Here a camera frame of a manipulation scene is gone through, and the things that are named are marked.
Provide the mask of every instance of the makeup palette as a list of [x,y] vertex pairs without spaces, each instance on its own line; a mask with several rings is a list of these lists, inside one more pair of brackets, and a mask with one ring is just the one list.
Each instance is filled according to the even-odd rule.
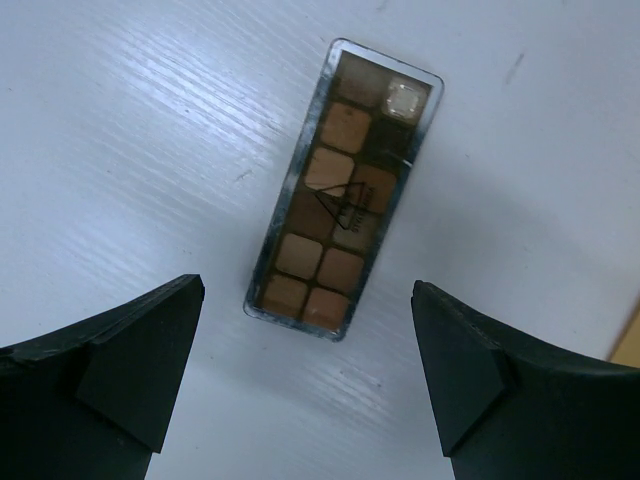
[[442,97],[435,75],[333,42],[247,292],[247,314],[341,340]]

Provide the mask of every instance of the eyeshadow pan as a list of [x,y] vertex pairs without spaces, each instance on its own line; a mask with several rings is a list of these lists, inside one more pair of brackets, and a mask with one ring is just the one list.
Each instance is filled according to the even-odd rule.
[[344,337],[443,88],[438,77],[381,53],[343,39],[332,44],[247,291],[247,314]]
[[345,296],[324,288],[314,288],[304,308],[302,321],[335,331],[342,325],[348,306],[349,300]]
[[334,217],[313,192],[297,192],[291,201],[287,223],[291,230],[324,240],[333,230]]
[[364,252],[371,246],[378,230],[378,217],[366,211],[348,207],[341,215],[341,224],[348,225],[343,228],[336,225],[333,231],[333,241],[359,252]]
[[304,283],[282,275],[273,275],[267,284],[262,308],[279,315],[296,317],[306,295],[307,286]]
[[322,190],[327,195],[341,197],[352,170],[351,157],[326,148],[318,148],[313,153],[304,183],[313,190]]
[[309,279],[313,277],[322,255],[322,245],[292,233],[280,245],[276,268],[283,273]]
[[360,165],[353,176],[353,183],[364,184],[366,205],[370,212],[384,213],[396,186],[396,177],[392,173],[385,172],[369,165]]
[[358,284],[363,266],[362,257],[330,248],[322,259],[318,283],[334,290],[351,293]]
[[335,102],[329,108],[320,139],[347,153],[358,153],[369,131],[371,117],[356,108]]

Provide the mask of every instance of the white table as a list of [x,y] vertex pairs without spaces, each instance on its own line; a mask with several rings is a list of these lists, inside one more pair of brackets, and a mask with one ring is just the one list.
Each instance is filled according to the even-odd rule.
[[[412,284],[606,356],[640,287],[639,23],[635,0],[3,2],[0,343],[201,273],[150,480],[451,479]],[[446,91],[332,344],[241,303],[338,36]]]

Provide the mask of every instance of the palette case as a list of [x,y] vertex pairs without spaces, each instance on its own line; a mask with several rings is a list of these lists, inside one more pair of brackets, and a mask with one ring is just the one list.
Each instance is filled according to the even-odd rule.
[[431,73],[332,43],[253,271],[248,315],[344,338],[443,91]]

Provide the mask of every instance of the black plastic object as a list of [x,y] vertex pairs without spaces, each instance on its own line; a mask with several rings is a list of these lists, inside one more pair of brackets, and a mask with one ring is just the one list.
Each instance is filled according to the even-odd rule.
[[545,343],[428,283],[412,306],[457,480],[640,479],[640,370]]
[[184,275],[0,349],[0,479],[138,480],[169,426],[204,287]]

